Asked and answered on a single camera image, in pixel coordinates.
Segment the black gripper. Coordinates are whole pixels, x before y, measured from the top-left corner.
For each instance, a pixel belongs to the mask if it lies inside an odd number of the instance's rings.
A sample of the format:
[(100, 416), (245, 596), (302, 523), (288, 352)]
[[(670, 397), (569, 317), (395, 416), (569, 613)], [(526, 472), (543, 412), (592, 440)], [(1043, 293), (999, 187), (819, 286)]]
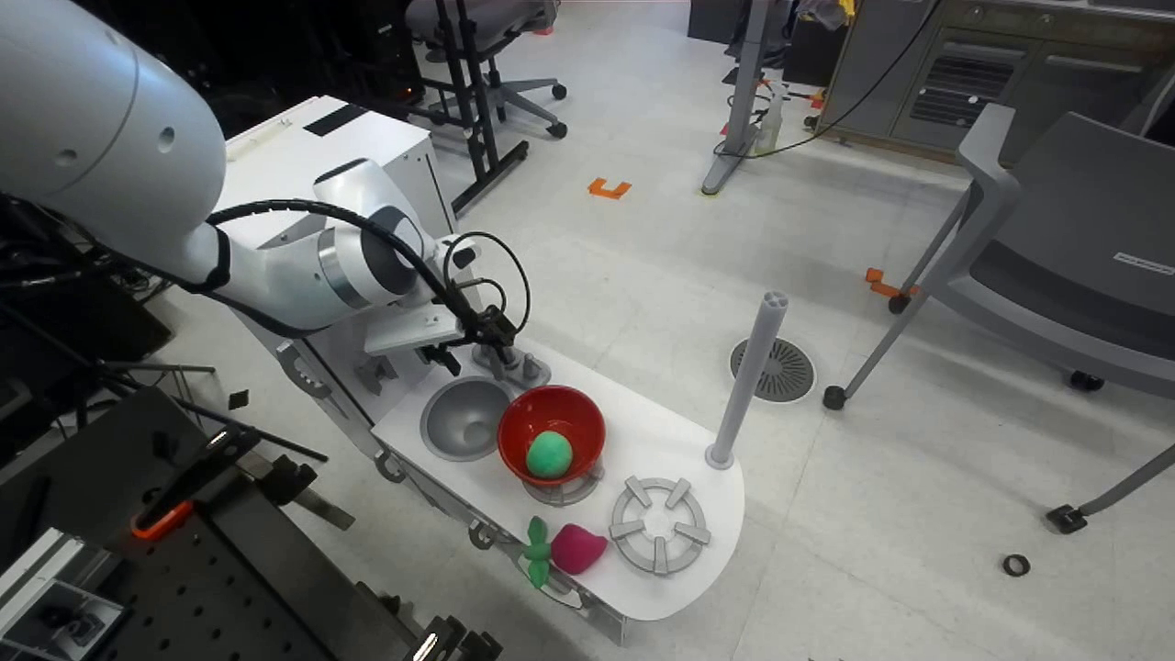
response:
[(516, 336), (516, 326), (506, 318), (504, 308), (487, 306), (482, 317), (477, 317), (477, 341), (496, 348), (496, 352), (506, 352)]

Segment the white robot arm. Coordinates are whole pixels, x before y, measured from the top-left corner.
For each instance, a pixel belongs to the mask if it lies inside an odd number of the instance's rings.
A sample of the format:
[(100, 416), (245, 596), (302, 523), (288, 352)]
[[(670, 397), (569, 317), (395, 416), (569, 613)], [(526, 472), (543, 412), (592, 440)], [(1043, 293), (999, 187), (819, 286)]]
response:
[(281, 336), (365, 326), (365, 352), (509, 348), (516, 326), (453, 284), (453, 235), (418, 227), (373, 160), (325, 170), (281, 213), (316, 227), (259, 249), (231, 235), (259, 197), (218, 197), (227, 150), (210, 101), (75, 0), (0, 0), (0, 191), (85, 227), (108, 254), (225, 301)]

